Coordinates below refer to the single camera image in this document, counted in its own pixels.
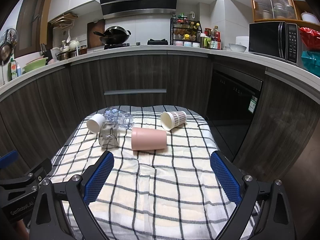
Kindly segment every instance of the white countertop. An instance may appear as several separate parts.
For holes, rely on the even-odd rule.
[[[122,48],[114,48],[114,49],[107,49],[107,50],[100,50],[84,55],[80,55],[78,57],[74,57],[71,59],[59,61],[28,73],[23,74],[22,76],[15,78],[14,80],[8,82],[7,84],[0,87],[0,95],[2,95],[7,90],[11,89],[12,87],[17,86],[20,82],[23,82],[28,79],[32,79],[32,77],[57,68],[61,65],[66,63],[75,62],[82,59],[87,59],[90,57],[98,57],[102,55],[107,55],[111,53],[124,53],[124,52],[135,52],[135,51],[150,51],[150,50],[162,50],[162,51],[185,51],[185,52],[195,52],[195,53],[205,53],[205,54],[214,54],[214,55],[221,55],[226,57],[238,58],[250,62],[254,62],[260,65],[264,65],[268,68],[277,70],[282,72],[288,76],[291,76],[297,80],[302,81],[304,84],[308,85],[309,87],[313,88],[317,92],[320,93],[320,78],[313,75],[312,73],[291,65],[289,63],[272,59],[269,57],[259,56],[251,53],[242,53],[242,52],[233,52],[233,51],[226,51],[226,50],[215,50],[215,49],[202,49],[202,48],[193,48],[193,47],[183,47],[183,46],[170,46],[170,45],[144,45],[144,46],[130,46],[130,47],[122,47]]]

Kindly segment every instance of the white plaid cloth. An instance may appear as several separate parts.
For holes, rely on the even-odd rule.
[[[97,201],[89,205],[105,234],[119,240],[216,238],[236,205],[228,200],[210,167],[209,157],[217,146],[206,121],[174,106],[120,109],[133,115],[134,127],[163,130],[163,111],[185,111],[188,120],[167,132],[167,148],[161,150],[132,151],[131,131],[120,128],[118,148],[110,149],[114,168]],[[82,174],[104,152],[98,134],[90,133],[86,126],[92,115],[52,159],[49,178],[53,183]],[[68,202],[64,208],[75,237],[81,239]],[[256,205],[241,239],[249,237],[258,208]]]

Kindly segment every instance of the wok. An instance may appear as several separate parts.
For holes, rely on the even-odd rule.
[[[127,41],[131,35],[130,31],[126,31],[119,26],[109,27],[104,33],[93,32],[93,34],[100,36],[100,41],[105,45],[122,44]]]

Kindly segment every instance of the teal plastic bag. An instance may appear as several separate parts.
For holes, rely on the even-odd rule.
[[[320,77],[320,52],[304,51],[301,56],[303,66],[312,74]]]

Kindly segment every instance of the wooden cutting board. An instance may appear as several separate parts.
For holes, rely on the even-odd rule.
[[[98,20],[96,23],[90,22],[87,24],[87,43],[88,49],[103,46],[98,35],[93,34],[94,31],[104,33],[105,20]]]

